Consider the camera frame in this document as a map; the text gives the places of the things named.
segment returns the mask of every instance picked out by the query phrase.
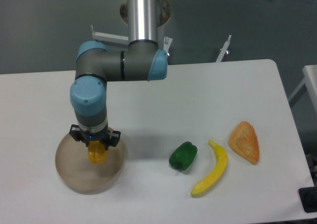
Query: yellow banana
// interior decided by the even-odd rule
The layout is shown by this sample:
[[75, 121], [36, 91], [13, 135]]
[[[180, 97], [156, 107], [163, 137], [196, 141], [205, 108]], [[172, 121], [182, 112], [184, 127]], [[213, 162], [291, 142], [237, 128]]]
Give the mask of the yellow banana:
[[211, 188], [211, 186], [214, 183], [216, 183], [216, 181], [221, 177], [227, 166], [228, 157], [226, 150], [222, 146], [213, 142], [212, 140], [210, 140], [208, 143], [212, 146], [214, 150], [217, 163], [214, 169], [210, 172], [210, 174], [208, 174], [204, 179], [199, 181], [192, 189], [191, 194], [193, 197], [200, 196], [204, 194], [209, 188]]

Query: white table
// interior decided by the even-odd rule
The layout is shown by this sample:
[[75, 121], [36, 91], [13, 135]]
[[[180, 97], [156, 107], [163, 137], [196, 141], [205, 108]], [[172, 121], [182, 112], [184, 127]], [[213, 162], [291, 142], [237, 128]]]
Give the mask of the white table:
[[[313, 186], [275, 63], [271, 60], [173, 65], [163, 81], [113, 82], [109, 125], [122, 132], [127, 160], [106, 192], [83, 195], [59, 178], [54, 156], [70, 125], [74, 71], [0, 76], [0, 222], [242, 224], [315, 218], [298, 189]], [[255, 128], [254, 166], [227, 145], [242, 120]], [[191, 198], [215, 164], [207, 141], [228, 153], [213, 189]], [[198, 147], [186, 173], [168, 165], [184, 141]]]

